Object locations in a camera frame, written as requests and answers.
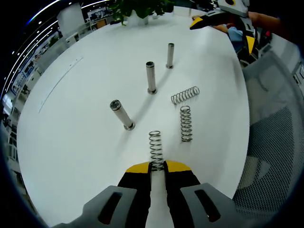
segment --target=metal pin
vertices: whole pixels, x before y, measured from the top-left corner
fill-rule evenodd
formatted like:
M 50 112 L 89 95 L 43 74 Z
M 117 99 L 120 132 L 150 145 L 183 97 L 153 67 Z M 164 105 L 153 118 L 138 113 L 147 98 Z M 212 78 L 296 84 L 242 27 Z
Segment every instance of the metal pin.
M 126 130 L 133 130 L 135 123 L 129 118 L 128 114 L 125 112 L 124 107 L 119 100 L 114 100 L 110 104 L 110 108 L 116 114 L 116 116 L 123 123 L 123 126 Z
M 167 65 L 166 65 L 166 67 L 168 69 L 173 68 L 173 53 L 174 53 L 174 44 L 169 43 L 168 44 L 168 59 L 167 59 Z
M 147 62 L 147 77 L 148 77 L 148 93 L 155 94 L 157 93 L 156 85 L 155 85 L 155 70 L 154 70 L 154 63 Z

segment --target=white table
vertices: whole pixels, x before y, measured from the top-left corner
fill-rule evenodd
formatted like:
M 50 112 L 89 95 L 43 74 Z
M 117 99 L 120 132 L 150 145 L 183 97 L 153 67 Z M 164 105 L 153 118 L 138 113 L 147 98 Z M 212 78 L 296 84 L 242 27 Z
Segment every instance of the white table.
M 190 166 L 232 198 L 245 164 L 248 98 L 237 55 L 226 34 L 189 30 L 191 18 L 166 14 L 146 27 L 105 26 L 66 50 L 45 71 L 22 110 L 18 152 L 22 176 L 38 213 L 49 226 L 80 216 L 83 205 L 126 169 L 149 161 L 148 133 L 161 131 L 163 156 Z M 174 69 L 165 68 L 168 43 Z M 59 75 L 82 57 L 61 79 Z M 145 63 L 155 63 L 158 93 L 147 93 Z M 192 86 L 193 141 L 181 143 L 181 105 L 171 95 Z M 136 122 L 126 131 L 109 104 L 119 99 Z M 147 226 L 172 227 L 163 173 L 152 176 Z

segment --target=mesh chair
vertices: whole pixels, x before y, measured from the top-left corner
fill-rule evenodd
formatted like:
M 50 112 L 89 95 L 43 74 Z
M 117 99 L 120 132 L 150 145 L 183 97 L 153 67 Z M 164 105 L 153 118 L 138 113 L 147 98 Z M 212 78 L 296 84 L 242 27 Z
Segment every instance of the mesh chair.
M 304 100 L 284 63 L 267 52 L 243 70 L 250 109 L 247 160 L 233 198 L 248 219 L 270 220 L 304 164 Z

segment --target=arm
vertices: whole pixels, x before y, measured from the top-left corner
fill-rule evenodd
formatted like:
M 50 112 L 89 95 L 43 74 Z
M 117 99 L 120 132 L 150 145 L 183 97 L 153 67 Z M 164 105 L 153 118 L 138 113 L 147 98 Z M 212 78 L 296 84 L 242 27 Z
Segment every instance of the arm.
M 260 27 L 267 31 L 277 34 L 278 36 L 293 42 L 289 32 L 279 18 L 274 18 L 261 13 L 249 12 L 249 18 L 254 27 Z
M 215 28 L 219 31 L 228 33 L 228 28 L 225 25 L 216 25 L 216 26 L 213 26 L 213 28 Z

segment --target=metal spring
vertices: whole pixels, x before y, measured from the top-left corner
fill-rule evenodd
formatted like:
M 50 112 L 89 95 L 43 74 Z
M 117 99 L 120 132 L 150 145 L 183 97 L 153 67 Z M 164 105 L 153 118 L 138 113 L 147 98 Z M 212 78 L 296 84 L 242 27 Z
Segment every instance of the metal spring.
M 183 142 L 190 142 L 192 140 L 192 121 L 189 106 L 180 108 L 180 122 L 181 122 L 181 140 Z
M 161 132 L 152 131 L 149 133 L 149 136 L 152 171 L 163 170 Z
M 177 105 L 185 100 L 188 100 L 189 98 L 192 98 L 196 95 L 200 94 L 200 89 L 196 86 L 191 87 L 187 90 L 184 90 L 178 94 L 175 94 L 171 96 L 171 101 L 173 104 Z

